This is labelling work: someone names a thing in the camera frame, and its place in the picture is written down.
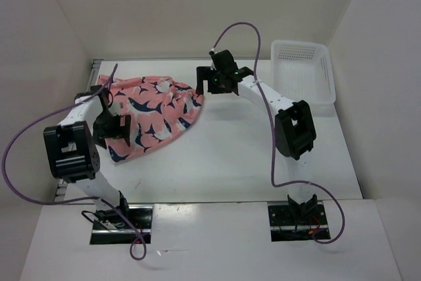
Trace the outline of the pink shark print shorts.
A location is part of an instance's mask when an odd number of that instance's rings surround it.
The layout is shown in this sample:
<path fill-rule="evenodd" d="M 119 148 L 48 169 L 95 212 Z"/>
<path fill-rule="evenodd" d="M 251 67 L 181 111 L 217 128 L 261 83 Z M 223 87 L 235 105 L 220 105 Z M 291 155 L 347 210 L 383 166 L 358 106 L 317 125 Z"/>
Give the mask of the pink shark print shorts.
<path fill-rule="evenodd" d="M 130 142 L 105 141 L 111 160 L 124 163 L 175 141 L 199 118 L 205 101 L 191 86 L 171 76 L 112 80 L 112 110 L 129 115 Z"/>

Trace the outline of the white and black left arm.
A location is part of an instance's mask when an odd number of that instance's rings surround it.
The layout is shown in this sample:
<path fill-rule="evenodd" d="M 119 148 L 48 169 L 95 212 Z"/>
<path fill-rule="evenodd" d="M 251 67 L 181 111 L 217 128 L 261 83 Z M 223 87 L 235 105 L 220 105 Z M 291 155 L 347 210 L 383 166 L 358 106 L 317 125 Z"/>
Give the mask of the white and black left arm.
<path fill-rule="evenodd" d="M 101 173 L 97 148 L 110 149 L 107 140 L 122 140 L 130 145 L 131 116 L 111 111 L 109 88 L 100 85 L 79 93 L 74 101 L 75 107 L 58 125 L 43 131 L 51 173 L 87 196 L 96 197 L 95 215 L 101 222 L 126 227 L 131 211 L 124 195 Z"/>

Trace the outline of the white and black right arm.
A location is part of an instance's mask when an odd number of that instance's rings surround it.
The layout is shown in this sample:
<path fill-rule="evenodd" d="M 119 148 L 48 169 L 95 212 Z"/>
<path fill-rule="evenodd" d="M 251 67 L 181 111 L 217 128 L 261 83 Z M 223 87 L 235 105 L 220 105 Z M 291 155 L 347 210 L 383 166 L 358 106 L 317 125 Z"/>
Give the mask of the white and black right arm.
<path fill-rule="evenodd" d="M 318 202 L 310 188 L 309 153 L 314 147 L 316 130 L 310 106 L 306 101 L 292 101 L 259 80 L 255 69 L 238 67 L 228 50 L 209 53 L 212 64 L 196 68 L 196 92 L 203 95 L 234 93 L 266 111 L 270 119 L 272 150 L 279 153 L 287 165 L 289 180 L 288 214 L 296 224 L 311 217 Z"/>

